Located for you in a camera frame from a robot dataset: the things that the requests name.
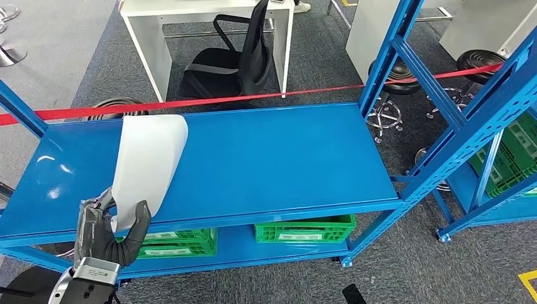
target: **white desk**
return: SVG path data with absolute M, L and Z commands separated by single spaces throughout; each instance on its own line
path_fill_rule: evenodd
M 162 25 L 212 22 L 218 14 L 250 17 L 255 0 L 124 0 L 119 10 L 160 102 L 166 100 L 172 57 Z M 294 1 L 268 2 L 274 20 L 274 65 L 282 93 L 287 89 Z
M 360 0 L 346 50 L 362 81 L 380 50 L 399 0 Z M 470 49 L 509 54 L 537 25 L 537 0 L 425 0 L 422 8 L 459 7 L 440 44 L 457 59 Z

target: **person's shoe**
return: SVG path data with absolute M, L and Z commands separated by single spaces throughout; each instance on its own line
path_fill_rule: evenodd
M 306 13 L 307 11 L 309 11 L 310 9 L 312 8 L 311 5 L 307 4 L 307 3 L 304 3 L 302 1 L 300 1 L 298 3 L 298 5 L 295 5 L 294 6 L 294 13 L 295 14 L 300 14 L 300 13 Z

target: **chair backrest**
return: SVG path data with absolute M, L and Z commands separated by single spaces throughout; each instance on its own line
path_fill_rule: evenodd
M 269 0 L 260 0 L 250 17 L 238 73 L 244 95 L 255 94 L 263 89 L 272 66 L 272 55 L 263 36 L 268 5 Z

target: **blue metal shelf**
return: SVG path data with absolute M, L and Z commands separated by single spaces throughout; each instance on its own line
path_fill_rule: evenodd
M 151 232 L 402 204 L 355 103 L 185 119 L 189 138 Z M 121 120 L 50 125 L 1 217 L 0 246 L 73 240 L 80 200 L 112 183 L 121 127 Z
M 476 173 L 468 163 L 464 163 L 446 181 L 460 209 L 466 214 L 465 210 L 468 210 L 477 187 Z M 489 200 L 490 198 L 484 193 L 481 204 L 485 204 Z M 472 223 L 472 226 L 502 224 L 522 220 L 537 220 L 537 198 L 517 198 L 480 218 L 477 222 Z
M 528 113 L 533 117 L 533 119 L 537 120 L 537 103 L 532 104 L 528 108 Z
M 341 244 L 258 244 L 253 225 L 218 229 L 217 255 L 212 257 L 160 258 L 136 260 L 123 269 L 120 279 L 163 276 L 185 272 L 205 271 L 295 262 L 314 258 L 339 257 L 349 253 L 348 242 Z

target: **red rope barrier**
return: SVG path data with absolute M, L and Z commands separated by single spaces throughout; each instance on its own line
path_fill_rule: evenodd
M 491 65 L 484 66 L 481 68 L 471 68 L 468 70 L 454 71 L 447 73 L 436 74 L 433 77 L 435 79 L 445 79 L 450 77 L 459 77 L 464 75 L 472 75 L 486 72 L 495 72 L 500 68 L 501 65 Z M 397 80 L 397 81 L 387 81 L 385 84 L 394 84 L 402 82 L 414 82 L 416 79 L 408 80 Z M 107 115 L 107 114 L 116 114 L 116 113 L 127 113 L 132 111 L 151 111 L 167 108 L 179 108 L 183 106 L 199 106 L 199 105 L 208 105 L 212 103 L 228 103 L 231 101 L 244 101 L 251 99 L 260 99 L 260 98 L 270 98 L 270 97 L 281 97 L 282 95 L 293 96 L 300 94 L 312 94 L 319 92 L 329 92 L 329 91 L 340 91 L 346 89 L 358 89 L 364 87 L 365 85 L 346 85 L 343 87 L 328 87 L 324 89 L 310 89 L 304 91 L 294 91 L 283 93 L 269 93 L 269 94 L 257 94 L 249 96 L 238 96 L 238 97 L 225 97 L 225 98 L 211 98 L 211 99 L 194 99 L 194 100 L 175 100 L 167 101 L 165 103 L 144 103 L 144 104 L 125 104 L 121 106 L 107 106 L 104 108 L 70 108 L 70 109 L 54 109 L 54 110 L 37 110 L 35 111 L 37 116 L 41 117 L 43 120 L 54 120 L 54 119 L 65 119 L 65 118 L 77 118 L 77 117 L 88 117 L 96 115 Z M 2 125 L 14 125 L 18 121 L 11 116 L 11 114 L 1 114 L 0 115 L 0 126 Z

